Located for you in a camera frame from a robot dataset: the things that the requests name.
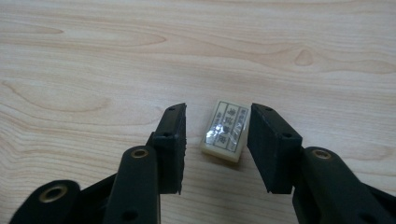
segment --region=white eraser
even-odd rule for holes
[[[248,140],[250,108],[218,101],[205,129],[201,149],[204,153],[238,162]]]

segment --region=wood grain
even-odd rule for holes
[[[181,196],[163,223],[296,223],[245,148],[199,141],[218,99],[275,108],[304,146],[396,193],[395,1],[0,1],[0,223],[37,187],[113,174],[188,105]]]

